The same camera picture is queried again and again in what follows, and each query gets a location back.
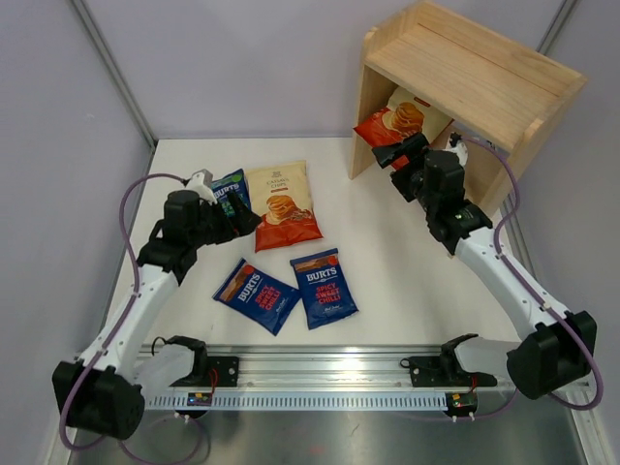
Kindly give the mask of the cassava chips bag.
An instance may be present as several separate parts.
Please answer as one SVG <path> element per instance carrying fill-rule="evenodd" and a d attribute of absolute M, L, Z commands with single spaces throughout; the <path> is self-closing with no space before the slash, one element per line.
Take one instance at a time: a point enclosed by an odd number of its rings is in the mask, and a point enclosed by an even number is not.
<path fill-rule="evenodd" d="M 358 148 L 400 143 L 417 133 L 433 142 L 452 123 L 453 118 L 431 106 L 412 92 L 397 87 L 387 104 L 354 127 Z"/>
<path fill-rule="evenodd" d="M 246 172 L 251 208 L 261 222 L 255 251 L 323 238 L 313 209 L 305 161 Z"/>

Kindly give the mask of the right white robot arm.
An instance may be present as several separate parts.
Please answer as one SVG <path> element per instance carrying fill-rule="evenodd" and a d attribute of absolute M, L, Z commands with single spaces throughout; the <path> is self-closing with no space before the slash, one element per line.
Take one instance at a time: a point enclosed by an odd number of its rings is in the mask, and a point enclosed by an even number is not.
<path fill-rule="evenodd" d="M 598 406 L 604 393 L 594 360 L 597 324 L 582 311 L 574 313 L 554 298 L 506 251 L 501 224 L 491 219 L 465 193 L 468 157 L 463 138 L 453 133 L 443 150 L 432 149 L 423 134 L 373 148 L 381 168 L 401 157 L 406 165 L 390 179 L 408 202 L 425 212 L 431 235 L 453 257 L 467 265 L 495 297 L 511 320 L 518 342 L 464 334 L 442 345 L 434 357 L 405 358 L 414 386 L 490 386 L 498 378 L 513 383 L 527 398 L 554 396 L 557 389 L 593 375 L 594 398 L 581 410 Z"/>

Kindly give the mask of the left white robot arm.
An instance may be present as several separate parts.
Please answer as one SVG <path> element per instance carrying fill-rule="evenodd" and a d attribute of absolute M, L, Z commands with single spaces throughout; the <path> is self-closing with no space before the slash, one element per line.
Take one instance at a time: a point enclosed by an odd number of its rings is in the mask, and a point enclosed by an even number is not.
<path fill-rule="evenodd" d="M 249 235 L 261 222 L 236 193 L 227 198 L 232 216 L 191 190 L 168 195 L 162 219 L 132 264 L 134 283 L 123 304 L 75 361 L 60 362 L 52 374 L 61 434 L 73 427 L 126 440 L 140 425 L 148 398 L 180 381 L 214 381 L 206 345 L 198 339 L 173 336 L 146 362 L 137 358 L 199 249 Z"/>

